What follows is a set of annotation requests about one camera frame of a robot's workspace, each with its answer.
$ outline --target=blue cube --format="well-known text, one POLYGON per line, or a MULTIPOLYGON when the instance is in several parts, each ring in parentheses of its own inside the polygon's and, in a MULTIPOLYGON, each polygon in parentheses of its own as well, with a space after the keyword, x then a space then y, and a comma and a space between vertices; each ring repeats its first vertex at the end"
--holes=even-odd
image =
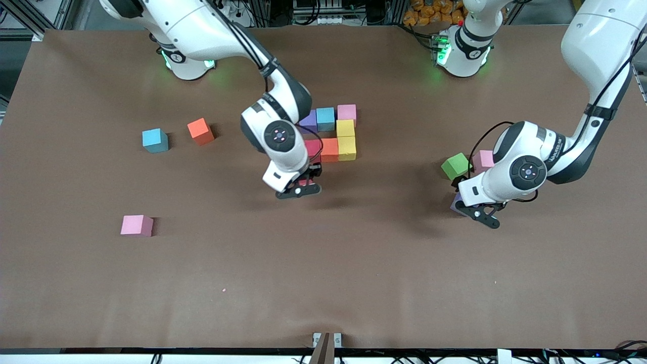
POLYGON ((317 130, 334 131, 334 108, 317 109, 317 130))
POLYGON ((151 153, 168 150, 168 136, 160 129, 142 131, 142 145, 151 153))

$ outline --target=orange cube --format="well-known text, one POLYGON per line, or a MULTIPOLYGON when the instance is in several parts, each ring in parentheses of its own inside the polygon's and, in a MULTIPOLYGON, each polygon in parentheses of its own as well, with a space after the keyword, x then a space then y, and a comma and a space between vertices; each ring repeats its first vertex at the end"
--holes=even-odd
POLYGON ((337 138, 322 139, 323 150, 320 154, 322 162, 337 162, 339 161, 339 145, 337 138))
POLYGON ((190 122, 187 126, 189 127, 191 138, 193 138, 198 145, 205 145, 215 139, 214 134, 211 132, 206 121, 204 121, 204 118, 190 122))

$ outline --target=stack of cubes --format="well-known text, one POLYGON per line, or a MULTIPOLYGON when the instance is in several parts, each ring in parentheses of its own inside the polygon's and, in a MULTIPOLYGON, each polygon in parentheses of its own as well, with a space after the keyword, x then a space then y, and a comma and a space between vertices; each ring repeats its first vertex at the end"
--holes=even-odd
MULTIPOLYGON (((321 131, 336 131, 335 138, 322 139, 322 152, 319 157, 313 160, 313 163, 354 161, 357 158, 355 143, 357 107, 354 104, 337 106, 336 117, 334 108, 312 110, 310 115, 301 120, 299 125, 308 129, 302 129, 306 135, 310 134, 310 131, 315 133, 321 131)), ((308 155, 314 157, 319 151, 321 144, 318 139, 306 140, 305 147, 308 149, 308 155)))

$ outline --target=green cube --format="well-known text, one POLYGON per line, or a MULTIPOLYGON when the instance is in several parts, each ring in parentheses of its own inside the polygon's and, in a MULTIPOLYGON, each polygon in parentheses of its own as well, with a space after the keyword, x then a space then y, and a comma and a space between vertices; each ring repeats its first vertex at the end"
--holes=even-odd
POLYGON ((467 173, 467 165, 468 163, 465 154, 458 153, 457 155, 447 159, 441 168, 444 170, 447 177, 453 181, 454 178, 467 173))

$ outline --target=pink cube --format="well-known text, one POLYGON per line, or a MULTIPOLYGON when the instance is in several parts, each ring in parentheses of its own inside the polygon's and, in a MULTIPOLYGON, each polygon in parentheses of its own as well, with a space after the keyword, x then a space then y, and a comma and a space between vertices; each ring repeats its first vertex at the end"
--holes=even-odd
POLYGON ((337 120, 353 120, 357 127, 357 106, 355 104, 337 105, 337 120))
POLYGON ((144 215, 125 215, 121 235, 145 236, 153 234, 153 219, 144 215))
POLYGON ((494 157, 491 150, 480 150, 472 156, 474 174, 481 174, 494 166, 494 157))

